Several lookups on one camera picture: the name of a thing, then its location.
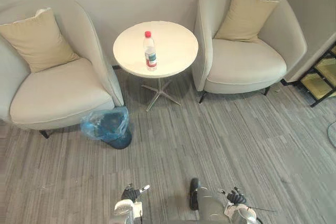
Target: black cable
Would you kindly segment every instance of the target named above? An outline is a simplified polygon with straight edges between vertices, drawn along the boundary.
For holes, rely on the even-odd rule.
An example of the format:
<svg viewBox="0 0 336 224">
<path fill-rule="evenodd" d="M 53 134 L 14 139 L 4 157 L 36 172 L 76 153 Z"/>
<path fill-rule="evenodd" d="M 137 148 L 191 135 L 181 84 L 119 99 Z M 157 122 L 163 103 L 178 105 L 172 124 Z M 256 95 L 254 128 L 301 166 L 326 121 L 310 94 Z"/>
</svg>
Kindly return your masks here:
<svg viewBox="0 0 336 224">
<path fill-rule="evenodd" d="M 328 136 L 328 139 L 329 139 L 330 143 L 332 144 L 332 146 L 334 146 L 334 148 L 336 148 L 335 143 L 330 139 L 330 136 L 329 136 L 329 128 L 330 128 L 330 126 L 332 126 L 334 123 L 336 123 L 336 121 L 333 122 L 333 123 L 331 123 L 331 124 L 329 124 L 329 126 L 328 126 L 328 128 L 327 128 L 327 136 Z"/>
<path fill-rule="evenodd" d="M 276 212 L 274 210 L 268 210 L 268 209 L 264 209 L 264 208 L 251 207 L 251 206 L 247 206 L 247 207 L 252 208 L 252 209 L 258 209 L 258 210 L 262 210 L 262 211 L 267 211 L 267 212 Z"/>
<path fill-rule="evenodd" d="M 260 224 L 263 224 L 263 222 L 257 217 L 257 221 L 259 221 Z"/>
</svg>

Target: black chair leg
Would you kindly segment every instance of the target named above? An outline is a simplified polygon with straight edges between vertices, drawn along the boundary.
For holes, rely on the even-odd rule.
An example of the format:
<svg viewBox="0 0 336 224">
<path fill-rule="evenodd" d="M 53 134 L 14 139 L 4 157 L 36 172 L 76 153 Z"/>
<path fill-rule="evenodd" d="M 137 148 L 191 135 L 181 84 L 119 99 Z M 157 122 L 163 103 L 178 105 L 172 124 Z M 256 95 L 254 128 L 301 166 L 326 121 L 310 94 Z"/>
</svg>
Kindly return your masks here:
<svg viewBox="0 0 336 224">
<path fill-rule="evenodd" d="M 199 100 L 198 103 L 202 103 L 202 102 L 203 102 L 203 100 L 204 100 L 206 94 L 208 94 L 208 92 L 204 91 L 203 94 L 202 94 L 202 96 L 201 96 L 201 99 Z"/>
<path fill-rule="evenodd" d="M 269 91 L 269 89 L 270 89 L 270 88 L 271 88 L 271 86 L 269 86 L 269 87 L 265 88 L 264 95 L 267 95 L 267 93 L 268 93 L 268 91 Z"/>
<path fill-rule="evenodd" d="M 50 135 L 47 134 L 46 131 L 39 131 L 42 136 L 44 136 L 45 139 L 48 139 Z"/>
</svg>

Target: table base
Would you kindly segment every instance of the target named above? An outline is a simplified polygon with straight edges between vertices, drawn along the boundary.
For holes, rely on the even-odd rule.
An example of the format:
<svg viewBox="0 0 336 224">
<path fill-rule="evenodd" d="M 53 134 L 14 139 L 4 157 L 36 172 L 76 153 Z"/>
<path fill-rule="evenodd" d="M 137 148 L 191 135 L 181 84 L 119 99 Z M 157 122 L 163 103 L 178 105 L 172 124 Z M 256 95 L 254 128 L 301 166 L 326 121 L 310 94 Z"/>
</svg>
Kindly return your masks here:
<svg viewBox="0 0 336 224">
<path fill-rule="evenodd" d="M 166 87 L 168 87 L 168 85 L 171 83 L 172 81 L 169 80 L 168 82 L 165 83 L 165 85 L 161 85 L 161 79 L 158 78 L 158 85 L 157 85 L 157 89 L 156 88 L 152 88 L 150 86 L 147 85 L 141 85 L 143 88 L 152 90 L 154 92 L 156 92 L 155 96 L 153 97 L 152 101 L 150 102 L 150 104 L 148 105 L 146 111 L 149 112 L 149 110 L 153 107 L 154 103 L 156 102 L 156 100 L 159 98 L 159 96 L 164 96 L 166 98 L 168 98 L 169 100 L 177 103 L 178 105 L 181 106 L 181 104 L 179 102 L 177 102 L 173 97 L 171 97 L 169 94 L 167 94 L 166 92 L 164 92 L 164 89 Z"/>
</svg>

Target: armrest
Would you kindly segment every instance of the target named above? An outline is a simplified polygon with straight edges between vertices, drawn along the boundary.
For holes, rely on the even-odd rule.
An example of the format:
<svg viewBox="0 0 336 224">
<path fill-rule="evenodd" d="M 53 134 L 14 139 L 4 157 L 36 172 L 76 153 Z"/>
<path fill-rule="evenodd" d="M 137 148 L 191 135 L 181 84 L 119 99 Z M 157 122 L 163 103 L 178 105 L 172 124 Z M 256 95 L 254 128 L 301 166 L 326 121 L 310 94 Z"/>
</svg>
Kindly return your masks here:
<svg viewBox="0 0 336 224">
<path fill-rule="evenodd" d="M 112 96 L 116 106 L 123 106 L 119 82 L 100 46 L 93 23 L 86 11 L 77 2 L 64 2 L 62 10 L 56 15 L 61 33 L 73 50 L 91 61 L 106 91 Z"/>
<path fill-rule="evenodd" d="M 204 89 L 205 80 L 209 75 L 213 61 L 213 47 L 211 29 L 203 11 L 201 0 L 199 0 L 194 34 L 198 41 L 197 57 L 192 65 L 194 83 L 197 91 Z"/>
<path fill-rule="evenodd" d="M 287 72 L 307 51 L 306 40 L 287 0 L 280 0 L 259 33 L 259 38 L 273 47 L 285 60 Z"/>
<path fill-rule="evenodd" d="M 198 41 L 198 54 L 193 63 L 196 89 L 202 91 L 213 62 L 212 38 L 229 9 L 230 0 L 198 0 L 194 34 Z"/>
<path fill-rule="evenodd" d="M 12 99 L 21 83 L 30 74 L 28 64 L 0 35 L 0 119 L 10 122 Z"/>
</svg>

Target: white armchair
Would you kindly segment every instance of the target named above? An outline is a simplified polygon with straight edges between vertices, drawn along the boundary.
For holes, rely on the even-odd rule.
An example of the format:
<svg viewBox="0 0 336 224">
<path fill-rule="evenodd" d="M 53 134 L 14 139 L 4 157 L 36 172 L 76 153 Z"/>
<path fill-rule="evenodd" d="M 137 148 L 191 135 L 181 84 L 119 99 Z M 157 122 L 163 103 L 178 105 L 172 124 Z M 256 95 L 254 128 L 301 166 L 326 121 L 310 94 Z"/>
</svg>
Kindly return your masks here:
<svg viewBox="0 0 336 224">
<path fill-rule="evenodd" d="M 198 91 L 231 94 L 267 88 L 289 72 L 307 51 L 305 38 L 287 0 L 259 33 L 258 43 L 213 39 L 230 0 L 198 0 L 195 35 L 199 44 L 192 65 Z"/>
<path fill-rule="evenodd" d="M 91 19 L 78 3 L 18 3 L 0 10 L 0 24 L 33 17 L 45 7 L 53 9 L 62 35 L 81 59 L 30 73 L 28 64 L 0 35 L 0 119 L 44 131 L 78 124 L 94 110 L 123 106 L 117 76 L 103 54 Z"/>
</svg>

